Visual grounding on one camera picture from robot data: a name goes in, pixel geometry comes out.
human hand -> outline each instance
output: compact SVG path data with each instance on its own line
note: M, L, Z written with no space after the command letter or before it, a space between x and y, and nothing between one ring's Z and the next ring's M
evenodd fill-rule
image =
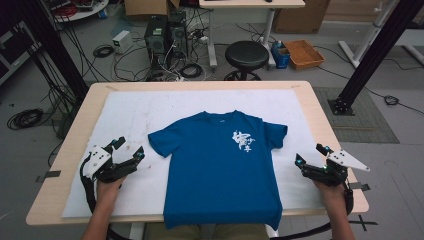
M104 183L97 180L97 203L96 209L102 208L103 211L112 213L115 208L115 202L118 198L119 188L126 177L120 178L112 183Z
M344 198L344 187L342 184L336 187L329 187L324 183L313 181L315 186L321 192L322 201L327 211L333 209L342 209L346 211Z
M355 239L349 225L346 212L345 192L342 184L329 187L323 183L313 181L321 192L322 201L331 222L331 232L334 240Z

orange basket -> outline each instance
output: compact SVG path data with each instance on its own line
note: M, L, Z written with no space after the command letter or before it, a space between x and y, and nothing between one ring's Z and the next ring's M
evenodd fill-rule
M324 57L306 40L283 42L290 52L290 62L296 70L316 67Z

wooden table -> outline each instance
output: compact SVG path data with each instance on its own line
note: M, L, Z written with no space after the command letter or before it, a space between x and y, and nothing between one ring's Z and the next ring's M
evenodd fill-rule
M215 46L213 41L213 9L217 8L268 8L268 16L266 19L266 30L264 32L264 36L262 38L262 45L269 52L269 67L275 67L275 61L270 52L270 47L268 45L269 34L271 33L272 22L274 21L274 13L276 8L300 8L305 6L305 2L303 0L273 0L272 2L267 2L265 0L232 0L232 1L205 1L199 0L199 4L201 7L206 9L211 9L209 11L209 40L208 40L208 53L209 53L209 65L212 68L217 67L216 54L215 54Z
M258 81L258 82L166 82L166 83L96 83L91 86L75 121L63 142L50 171L61 171L59 177L46 178L27 216L29 225L53 225L86 223L88 218L62 218L71 183L83 158L94 126L102 112L108 94L113 91L178 91L178 90L256 90L292 89L296 93L310 131L317 143L340 149L339 142L312 90L306 81ZM349 170L349 181L357 182ZM368 203L361 190L354 190L353 213L368 210ZM285 216L325 214L323 210L283 211ZM113 217L113 222L155 222L163 216Z

forearm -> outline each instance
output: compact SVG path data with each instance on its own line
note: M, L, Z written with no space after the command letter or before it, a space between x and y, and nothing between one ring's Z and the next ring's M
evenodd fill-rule
M332 191L321 192L325 209L331 223L333 240L355 239L349 224L342 186L335 187Z
M349 219L344 211L327 210L331 223L331 232L333 240L351 240L355 239L349 224Z
M113 209L107 206L96 206L93 215L88 222L88 226L81 239L83 240L96 240L106 239L107 228L109 225L109 218Z

t-shirt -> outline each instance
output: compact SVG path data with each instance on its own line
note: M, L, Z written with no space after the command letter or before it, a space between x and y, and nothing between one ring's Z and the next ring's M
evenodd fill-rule
M201 112L149 134L159 155L172 154L166 226L264 223L276 230L283 208L271 150L283 147L286 134L287 126L240 111Z

